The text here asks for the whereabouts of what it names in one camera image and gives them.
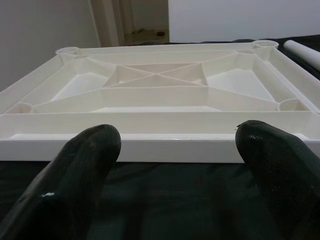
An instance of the tray compartment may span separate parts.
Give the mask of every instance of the tray compartment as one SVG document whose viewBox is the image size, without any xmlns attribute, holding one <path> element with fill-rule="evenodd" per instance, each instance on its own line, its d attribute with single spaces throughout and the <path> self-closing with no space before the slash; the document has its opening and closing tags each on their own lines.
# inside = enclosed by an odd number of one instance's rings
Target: tray compartment
<svg viewBox="0 0 320 240">
<path fill-rule="evenodd" d="M 295 97 L 254 54 L 238 53 L 202 65 L 209 87 L 274 102 Z"/>
<path fill-rule="evenodd" d="M 33 110 L 36 113 L 85 113 L 104 108 L 117 111 L 117 108 L 203 107 L 207 106 L 207 96 L 208 89 L 201 86 L 115 87 L 36 105 Z"/>
<path fill-rule="evenodd" d="M 188 64 L 234 54 L 234 51 L 174 51 L 128 54 L 99 54 L 90 59 L 117 65 Z"/>
<path fill-rule="evenodd" d="M 174 134 L 179 138 L 180 135 L 188 137 L 188 134 L 198 134 L 200 138 L 200 135 L 204 138 L 210 135 L 208 139 L 213 140 L 221 134 L 229 134 L 229 139 L 232 139 L 237 125 L 246 120 L 264 121 L 289 133 L 320 139 L 320 131 L 312 131 L 312 128 L 319 126 L 320 116 L 308 111 L 59 113 L 54 117 L 52 114 L 7 114 L 0 117 L 1 125 L 5 126 L 1 128 L 0 136 L 17 140 L 52 135 L 54 139 L 59 139 L 66 134 L 76 135 L 85 128 L 108 123 L 114 125 L 123 136 L 168 134 L 172 138 Z"/>
<path fill-rule="evenodd" d="M 220 109 L 206 106 L 135 106 L 135 107 L 103 107 L 92 113 L 203 113 L 221 112 Z"/>
<path fill-rule="evenodd" d="M 119 83 L 108 86 L 109 88 L 153 88 L 153 87 L 168 87 L 168 86 L 199 86 L 193 82 L 184 81 L 172 77 L 162 75 L 151 75 L 136 80 Z"/>
<path fill-rule="evenodd" d="M 123 84 L 129 81 L 151 76 L 153 73 L 142 71 L 126 66 L 117 66 L 112 76 L 106 81 L 103 87 L 109 87 L 116 84 Z"/>
<path fill-rule="evenodd" d="M 178 69 L 178 68 L 192 65 L 192 64 L 193 63 L 158 63 L 158 64 L 154 63 L 154 64 L 145 64 L 145 65 L 126 65 L 126 67 L 158 74 L 158 73 L 166 72 L 173 69 Z"/>
<path fill-rule="evenodd" d="M 217 88 L 208 89 L 208 106 L 232 112 L 272 112 L 278 104 Z"/>
<path fill-rule="evenodd" d="M 171 71 L 161 72 L 160 74 L 163 76 L 181 79 L 199 85 L 208 85 L 202 65 L 200 63 L 183 66 Z"/>
<path fill-rule="evenodd" d="M 72 60 L 31 91 L 21 102 L 36 105 L 102 88 L 115 69 L 116 65 L 88 58 Z"/>
</svg>

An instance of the floor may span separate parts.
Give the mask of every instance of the floor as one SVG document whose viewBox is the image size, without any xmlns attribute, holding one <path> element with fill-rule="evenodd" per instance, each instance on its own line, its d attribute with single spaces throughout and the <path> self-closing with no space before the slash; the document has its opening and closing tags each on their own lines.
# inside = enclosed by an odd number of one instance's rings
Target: floor
<svg viewBox="0 0 320 240">
<path fill-rule="evenodd" d="M 157 36 L 158 32 L 164 32 L 163 36 Z M 139 45 L 143 43 L 168 43 L 169 29 L 139 29 L 124 36 L 125 46 Z"/>
</svg>

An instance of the black table surface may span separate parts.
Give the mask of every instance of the black table surface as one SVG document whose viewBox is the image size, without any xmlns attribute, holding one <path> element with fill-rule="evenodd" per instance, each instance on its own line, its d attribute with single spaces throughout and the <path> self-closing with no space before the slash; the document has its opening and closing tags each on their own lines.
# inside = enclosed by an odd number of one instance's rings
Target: black table surface
<svg viewBox="0 0 320 240">
<path fill-rule="evenodd" d="M 318 70 L 283 48 L 289 39 L 320 51 L 320 35 L 271 39 L 320 79 Z M 47 164 L 0 162 L 0 220 Z M 245 164 L 118 162 L 105 182 L 87 239 L 282 238 Z"/>
</svg>

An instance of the white tube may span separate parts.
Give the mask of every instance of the white tube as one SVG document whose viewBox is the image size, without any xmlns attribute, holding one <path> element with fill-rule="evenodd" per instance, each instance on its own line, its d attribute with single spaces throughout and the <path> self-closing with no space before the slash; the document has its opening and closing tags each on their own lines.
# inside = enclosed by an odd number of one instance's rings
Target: white tube
<svg viewBox="0 0 320 240">
<path fill-rule="evenodd" d="M 284 43 L 284 48 L 299 56 L 320 71 L 320 52 L 292 40 L 286 41 Z"/>
</svg>

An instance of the doorway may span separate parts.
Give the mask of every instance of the doorway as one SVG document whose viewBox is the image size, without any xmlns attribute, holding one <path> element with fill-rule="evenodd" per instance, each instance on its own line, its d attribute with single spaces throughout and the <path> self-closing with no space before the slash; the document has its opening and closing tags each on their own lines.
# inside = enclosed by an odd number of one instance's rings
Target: doorway
<svg viewBox="0 0 320 240">
<path fill-rule="evenodd" d="M 169 42 L 168 0 L 90 0 L 101 47 Z"/>
</svg>

